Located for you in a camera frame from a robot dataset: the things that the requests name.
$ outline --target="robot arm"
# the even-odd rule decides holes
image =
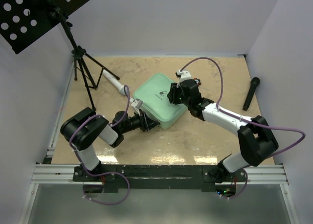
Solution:
[[[118,112],[115,115],[113,124],[119,123],[111,127],[109,121],[104,118],[104,116],[99,116],[88,122],[88,124],[76,133],[72,144],[75,146],[76,153],[79,155],[85,167],[91,173],[97,174],[97,168],[101,167],[101,162],[96,156],[92,145],[97,137],[100,137],[107,144],[115,148],[124,140],[124,133],[138,128],[145,132],[159,125],[159,122],[150,119],[145,112],[136,108],[136,106],[140,105],[140,100],[134,100],[133,103],[132,105],[137,111],[133,117],[128,117],[126,114],[120,121],[121,117],[124,115],[124,111]],[[94,115],[96,115],[94,110],[85,108],[61,126],[61,134],[69,141],[77,129]]]
[[[258,166],[278,149],[278,143],[271,130],[256,127],[241,120],[246,119],[268,125],[263,117],[242,116],[222,108],[226,112],[239,116],[240,120],[228,116],[217,109],[214,101],[202,98],[197,82],[191,78],[188,71],[179,70],[176,76],[179,82],[171,84],[167,95],[170,103],[184,104],[194,117],[219,125],[238,136],[240,152],[229,155],[218,165],[225,174],[250,165]]]

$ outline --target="black microphone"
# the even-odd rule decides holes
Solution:
[[[250,89],[249,89],[248,95],[246,96],[246,100],[245,100],[244,107],[243,107],[243,110],[245,111],[248,110],[250,106],[255,90],[260,84],[260,79],[258,77],[254,77],[250,83],[251,83]]]

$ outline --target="mint green box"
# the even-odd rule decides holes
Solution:
[[[170,128],[187,110],[183,104],[171,104],[167,98],[171,83],[167,76],[158,73],[142,84],[135,92],[134,99],[143,101],[141,109],[151,119],[158,120],[162,129]]]

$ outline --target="music stand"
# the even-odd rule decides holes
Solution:
[[[0,34],[12,46],[16,54],[23,51],[37,39],[51,30],[58,23],[61,23],[74,50],[75,80],[77,80],[77,69],[80,70],[90,103],[93,110],[96,110],[90,88],[97,89],[100,83],[103,70],[113,75],[117,80],[120,78],[109,71],[105,66],[87,54],[86,50],[76,44],[70,31],[72,24],[67,22],[68,15],[72,14],[89,0],[0,0]],[[97,84],[84,61],[86,55],[93,62],[98,64],[102,70]]]

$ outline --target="marble pattern surface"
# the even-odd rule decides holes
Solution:
[[[192,57],[96,57],[104,66],[121,77],[120,82],[130,87],[131,94],[147,79],[156,73],[163,73],[176,81],[175,72]],[[224,95],[221,106],[233,112],[257,116],[260,109],[254,97],[248,111],[243,111],[243,103],[250,86],[250,75],[243,57],[215,57],[224,77]],[[87,57],[85,61],[94,79],[101,68]],[[200,91],[203,97],[217,101],[221,81],[217,68],[208,60],[191,64],[189,70],[193,77],[201,79]],[[125,110],[127,98],[104,77],[99,88],[91,90],[97,113],[112,121],[117,111]],[[85,107],[90,107],[87,91],[81,73],[78,81],[73,81],[63,122]],[[98,158],[103,163],[120,164],[216,164],[218,161],[239,150],[238,139],[232,133],[217,125],[202,122],[188,111],[164,130],[154,128],[149,132],[135,130],[124,134],[124,141],[115,149],[100,139],[93,144]],[[60,134],[52,163],[78,163],[68,143]],[[273,164],[267,159],[263,164]]]

